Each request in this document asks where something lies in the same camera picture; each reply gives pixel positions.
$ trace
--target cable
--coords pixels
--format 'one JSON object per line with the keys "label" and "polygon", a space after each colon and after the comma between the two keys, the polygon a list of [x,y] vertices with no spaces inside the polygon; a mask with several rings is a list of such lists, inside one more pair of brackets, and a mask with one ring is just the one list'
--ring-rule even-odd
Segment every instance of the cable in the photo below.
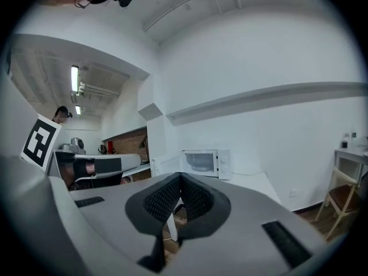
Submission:
{"label": "cable", "polygon": [[232,172],[232,173],[235,174],[235,175],[241,175],[241,176],[254,176],[254,175],[261,174],[261,173],[265,173],[266,174],[266,177],[267,178],[269,177],[269,175],[268,175],[268,173],[266,171],[256,172],[254,174],[241,174],[239,172]]}

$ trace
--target brick wall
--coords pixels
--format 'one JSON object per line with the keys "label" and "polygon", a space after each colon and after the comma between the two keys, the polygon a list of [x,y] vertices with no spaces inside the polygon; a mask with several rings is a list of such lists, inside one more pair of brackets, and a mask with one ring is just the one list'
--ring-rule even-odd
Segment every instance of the brick wall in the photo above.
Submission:
{"label": "brick wall", "polygon": [[143,128],[141,130],[111,138],[107,141],[113,142],[113,148],[115,148],[117,154],[139,154],[142,160],[148,160],[146,149],[138,149],[139,144],[146,134],[147,128]]}

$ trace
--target ceiling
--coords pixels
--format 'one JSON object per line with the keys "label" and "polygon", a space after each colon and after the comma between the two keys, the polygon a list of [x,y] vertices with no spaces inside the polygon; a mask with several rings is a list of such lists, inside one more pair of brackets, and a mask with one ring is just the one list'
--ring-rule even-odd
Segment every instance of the ceiling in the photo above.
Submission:
{"label": "ceiling", "polygon": [[251,6],[291,6],[330,14],[325,0],[133,0],[122,9],[108,1],[104,7],[124,12],[140,23],[146,34],[158,44],[197,22],[231,10]]}
{"label": "ceiling", "polygon": [[[96,49],[86,50],[88,47],[55,38],[45,38],[41,43],[40,37],[42,36],[17,35],[11,49],[11,78],[36,110],[42,106],[56,110],[65,105],[72,112],[75,111],[75,103],[72,103],[70,96],[73,65],[79,66],[79,82],[118,93],[132,74],[134,78],[147,76],[141,71],[124,68],[122,60],[118,60],[116,66],[103,64],[103,59],[114,63],[116,58],[112,60],[112,56]],[[84,116],[99,117],[112,100],[113,98],[85,93],[84,96],[77,97],[77,104],[82,107]]]}

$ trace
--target wooden chair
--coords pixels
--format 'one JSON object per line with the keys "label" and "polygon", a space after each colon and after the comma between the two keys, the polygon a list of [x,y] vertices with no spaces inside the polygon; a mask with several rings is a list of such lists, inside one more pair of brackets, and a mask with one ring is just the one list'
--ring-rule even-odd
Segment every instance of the wooden chair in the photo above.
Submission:
{"label": "wooden chair", "polygon": [[338,179],[344,182],[345,185],[333,188],[327,193],[326,198],[322,203],[322,206],[315,219],[315,221],[318,220],[323,207],[330,202],[335,209],[336,214],[338,215],[338,219],[332,226],[330,232],[325,239],[327,239],[332,234],[332,232],[343,217],[348,216],[349,214],[356,213],[359,210],[359,206],[361,204],[361,199],[359,195],[357,195],[357,193],[355,192],[355,188],[358,182],[335,167],[332,170],[332,184],[335,185],[335,182],[337,182]]}

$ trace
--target microwave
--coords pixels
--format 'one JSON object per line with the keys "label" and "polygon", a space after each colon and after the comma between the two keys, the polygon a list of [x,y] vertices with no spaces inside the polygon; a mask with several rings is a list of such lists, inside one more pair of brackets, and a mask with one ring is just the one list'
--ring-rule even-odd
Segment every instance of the microwave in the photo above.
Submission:
{"label": "microwave", "polygon": [[230,150],[205,149],[182,150],[153,158],[151,160],[153,176],[174,172],[186,172],[202,176],[231,180],[232,167]]}

